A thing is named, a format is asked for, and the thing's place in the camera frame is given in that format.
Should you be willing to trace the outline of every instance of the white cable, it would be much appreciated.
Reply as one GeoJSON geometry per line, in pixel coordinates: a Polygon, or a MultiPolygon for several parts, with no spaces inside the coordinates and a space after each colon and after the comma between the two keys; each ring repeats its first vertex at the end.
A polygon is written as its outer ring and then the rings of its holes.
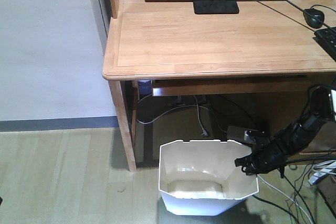
{"type": "Polygon", "coordinates": [[[310,221],[311,224],[314,224],[314,222],[311,220],[310,216],[307,214],[307,212],[291,197],[289,197],[287,194],[285,194],[283,191],[281,191],[280,189],[278,189],[277,187],[271,185],[270,183],[268,183],[266,180],[264,180],[260,175],[258,175],[258,178],[260,178],[262,180],[262,182],[264,182],[266,185],[268,185],[269,187],[273,188],[274,190],[276,190],[277,192],[281,193],[282,195],[284,195],[286,198],[288,198],[290,201],[292,201],[295,205],[297,205],[302,211],[303,213],[307,216],[308,220],[310,221]]]}
{"type": "Polygon", "coordinates": [[[145,97],[141,98],[141,99],[138,101],[138,103],[142,102],[143,100],[145,100],[147,97],[149,97],[149,96],[151,96],[151,95],[152,95],[152,93],[150,93],[150,94],[146,95],[145,97]]]}
{"type": "MultiPolygon", "coordinates": [[[[149,121],[149,122],[142,122],[142,121],[140,121],[139,119],[137,119],[137,121],[138,121],[139,123],[141,123],[141,124],[150,124],[150,123],[155,122],[157,119],[161,118],[162,116],[164,116],[164,115],[170,113],[170,112],[173,111],[173,110],[182,109],[182,108],[190,108],[190,107],[197,107],[197,106],[196,106],[196,105],[184,105],[184,106],[179,106],[179,107],[175,107],[175,108],[172,108],[172,109],[170,109],[170,110],[167,110],[166,112],[162,113],[161,115],[155,117],[152,121],[149,121]]],[[[225,130],[223,130],[223,129],[221,128],[221,125],[219,124],[219,121],[218,121],[218,118],[217,118],[215,112],[213,112],[211,109],[209,109],[209,108],[207,108],[207,107],[204,107],[204,106],[201,106],[201,105],[199,105],[198,107],[201,108],[201,109],[206,109],[206,110],[210,111],[210,112],[214,115],[214,117],[215,117],[215,119],[216,119],[216,123],[217,123],[218,128],[220,129],[220,131],[222,131],[222,132],[224,132],[224,133],[227,133],[227,131],[225,131],[225,130]]]]}
{"type": "Polygon", "coordinates": [[[312,170],[316,173],[336,175],[336,173],[332,172],[334,169],[336,169],[335,160],[329,160],[329,161],[325,161],[319,164],[315,164],[312,167],[312,170]]]}
{"type": "Polygon", "coordinates": [[[197,100],[197,97],[195,95],[193,95],[193,97],[195,98],[195,101],[196,101],[196,106],[197,106],[197,118],[198,118],[198,122],[202,128],[202,136],[209,136],[208,132],[206,131],[206,129],[204,128],[203,124],[202,124],[202,121],[201,121],[201,118],[199,116],[199,114],[201,113],[200,110],[199,110],[199,105],[198,105],[198,100],[197,100]]]}

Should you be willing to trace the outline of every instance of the white wall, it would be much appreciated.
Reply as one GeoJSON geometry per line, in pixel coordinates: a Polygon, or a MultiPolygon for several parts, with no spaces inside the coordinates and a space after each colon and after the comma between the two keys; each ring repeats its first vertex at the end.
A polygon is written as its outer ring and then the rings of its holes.
{"type": "Polygon", "coordinates": [[[115,115],[94,1],[0,0],[0,121],[115,115]]]}

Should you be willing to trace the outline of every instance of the black computer mouse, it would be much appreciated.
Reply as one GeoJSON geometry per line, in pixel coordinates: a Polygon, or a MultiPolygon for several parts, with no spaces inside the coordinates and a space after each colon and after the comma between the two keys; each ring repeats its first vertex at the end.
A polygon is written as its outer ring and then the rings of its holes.
{"type": "Polygon", "coordinates": [[[312,28],[321,28],[322,24],[319,21],[324,22],[324,13],[321,10],[314,8],[304,10],[305,12],[303,12],[303,16],[305,17],[307,24],[312,28]]]}

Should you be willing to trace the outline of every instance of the black keyboard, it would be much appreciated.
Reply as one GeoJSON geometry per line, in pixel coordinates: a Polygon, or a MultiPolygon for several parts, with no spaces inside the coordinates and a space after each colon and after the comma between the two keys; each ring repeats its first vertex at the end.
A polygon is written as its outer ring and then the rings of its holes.
{"type": "Polygon", "coordinates": [[[336,33],[330,29],[319,29],[315,31],[317,43],[336,61],[336,33]]]}

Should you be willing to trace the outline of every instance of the white trash bin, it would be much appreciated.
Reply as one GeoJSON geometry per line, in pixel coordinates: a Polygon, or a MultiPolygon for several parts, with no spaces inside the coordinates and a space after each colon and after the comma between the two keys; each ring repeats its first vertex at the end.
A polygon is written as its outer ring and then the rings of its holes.
{"type": "Polygon", "coordinates": [[[176,215],[214,216],[259,192],[234,160],[251,153],[235,141],[177,140],[160,146],[159,191],[176,215]]]}

